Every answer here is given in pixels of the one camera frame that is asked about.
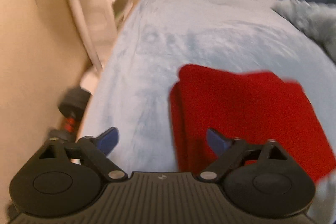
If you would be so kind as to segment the red knit sweater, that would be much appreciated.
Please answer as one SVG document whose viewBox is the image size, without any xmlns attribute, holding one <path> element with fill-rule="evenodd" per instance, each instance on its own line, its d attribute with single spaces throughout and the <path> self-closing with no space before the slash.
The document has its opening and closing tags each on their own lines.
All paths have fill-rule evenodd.
<svg viewBox="0 0 336 224">
<path fill-rule="evenodd" d="M 272 72 L 234 74 L 187 64 L 170 92 L 178 168 L 199 173 L 216 159 L 209 128 L 252 144 L 276 140 L 318 181 L 335 170 L 335 156 L 301 85 Z"/>
</svg>

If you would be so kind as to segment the black dumbbell with red grip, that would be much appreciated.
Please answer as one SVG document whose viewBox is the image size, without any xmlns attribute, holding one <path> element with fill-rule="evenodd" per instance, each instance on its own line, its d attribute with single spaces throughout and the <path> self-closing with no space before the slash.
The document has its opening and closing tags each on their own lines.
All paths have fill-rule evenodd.
<svg viewBox="0 0 336 224">
<path fill-rule="evenodd" d="M 80 86 L 69 88 L 58 104 L 58 110 L 64 117 L 62 128 L 51 128 L 48 132 L 48 138 L 59 139 L 63 142 L 75 142 L 90 97 L 91 93 Z"/>
</svg>

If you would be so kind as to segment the light blue fleece blanket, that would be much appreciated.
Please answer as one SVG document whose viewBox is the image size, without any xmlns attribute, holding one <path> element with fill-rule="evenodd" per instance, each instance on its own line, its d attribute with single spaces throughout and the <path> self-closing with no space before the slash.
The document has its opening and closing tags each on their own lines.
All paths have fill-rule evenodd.
<svg viewBox="0 0 336 224">
<path fill-rule="evenodd" d="M 335 65 L 272 10 L 274 0 L 140 0 L 90 100 L 83 135 L 118 129 L 109 157 L 125 173 L 178 168 L 170 92 L 187 64 L 299 83 L 335 156 Z M 315 181 L 309 216 L 335 223 L 335 170 Z"/>
</svg>

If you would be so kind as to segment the grey crumpled duvet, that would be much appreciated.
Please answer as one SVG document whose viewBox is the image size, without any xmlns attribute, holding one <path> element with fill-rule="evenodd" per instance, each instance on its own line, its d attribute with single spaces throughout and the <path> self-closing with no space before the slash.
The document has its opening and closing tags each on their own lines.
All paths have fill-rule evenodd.
<svg viewBox="0 0 336 224">
<path fill-rule="evenodd" d="M 335 4 L 278 0 L 272 10 L 314 40 L 335 61 Z"/>
</svg>

